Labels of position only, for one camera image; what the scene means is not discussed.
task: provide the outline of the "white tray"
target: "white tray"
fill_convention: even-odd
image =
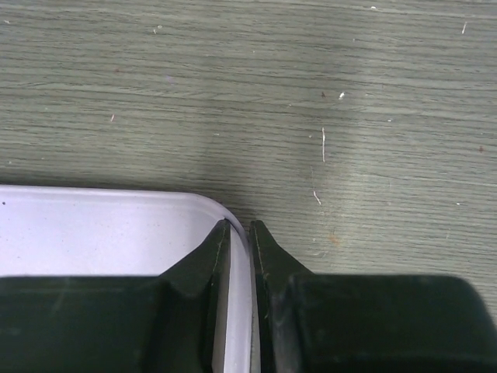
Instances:
[[[249,373],[251,266],[247,237],[218,203],[187,193],[0,186],[0,277],[158,275],[231,224],[224,372]]]

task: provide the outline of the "wood grain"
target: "wood grain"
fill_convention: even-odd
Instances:
[[[201,193],[312,270],[457,274],[497,315],[495,2],[0,10],[0,182]]]

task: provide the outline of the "brown stain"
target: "brown stain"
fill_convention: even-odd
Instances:
[[[335,246],[340,246],[340,240],[338,239],[338,237],[334,234],[329,234],[328,235],[328,239],[333,242],[335,244]]]

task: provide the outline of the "white plastic container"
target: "white plastic container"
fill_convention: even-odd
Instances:
[[[0,277],[158,275],[231,224],[224,372],[249,373],[251,265],[235,216],[195,194],[0,186]]]

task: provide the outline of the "table surface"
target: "table surface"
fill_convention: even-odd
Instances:
[[[0,11],[0,183],[201,193],[312,270],[456,274],[497,315],[494,2]]]

